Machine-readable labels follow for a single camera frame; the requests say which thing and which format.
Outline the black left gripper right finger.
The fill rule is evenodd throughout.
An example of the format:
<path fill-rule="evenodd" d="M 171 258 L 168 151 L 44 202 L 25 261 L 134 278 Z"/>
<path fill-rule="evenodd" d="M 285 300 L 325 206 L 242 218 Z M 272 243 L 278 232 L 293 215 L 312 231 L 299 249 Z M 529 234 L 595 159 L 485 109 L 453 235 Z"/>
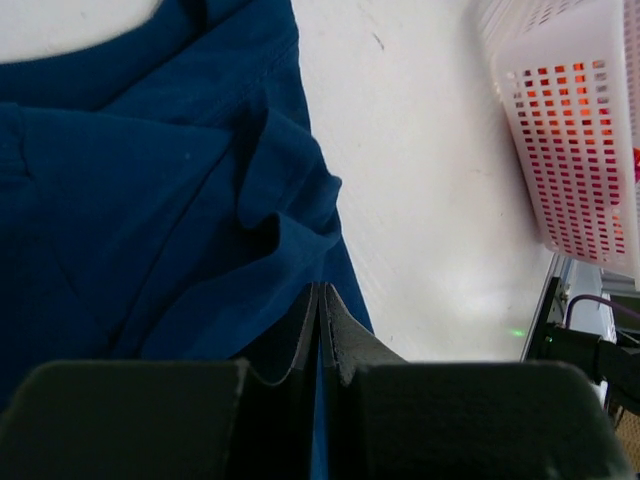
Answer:
<path fill-rule="evenodd" d="M 410 363 L 319 293 L 332 479 L 631 479 L 588 377 L 558 361 Z"/>

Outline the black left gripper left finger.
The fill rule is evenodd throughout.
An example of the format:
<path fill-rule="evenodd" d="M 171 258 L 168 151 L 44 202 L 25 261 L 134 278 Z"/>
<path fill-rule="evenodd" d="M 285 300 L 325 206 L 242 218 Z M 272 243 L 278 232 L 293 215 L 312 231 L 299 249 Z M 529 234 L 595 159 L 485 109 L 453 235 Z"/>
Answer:
<path fill-rule="evenodd" d="M 55 361 L 1 419 L 5 479 L 306 479 L 318 289 L 228 361 Z"/>

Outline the blue printed t shirt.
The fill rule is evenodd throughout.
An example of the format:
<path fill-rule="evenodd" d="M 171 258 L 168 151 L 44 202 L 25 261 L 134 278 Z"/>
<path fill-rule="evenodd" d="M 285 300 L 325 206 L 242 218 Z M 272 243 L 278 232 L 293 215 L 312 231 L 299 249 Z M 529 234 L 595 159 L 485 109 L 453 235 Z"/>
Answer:
<path fill-rule="evenodd" d="M 234 359 L 318 289 L 311 473 L 328 475 L 319 293 L 371 322 L 287 1 L 164 1 L 1 69 L 1 419 L 55 361 Z"/>

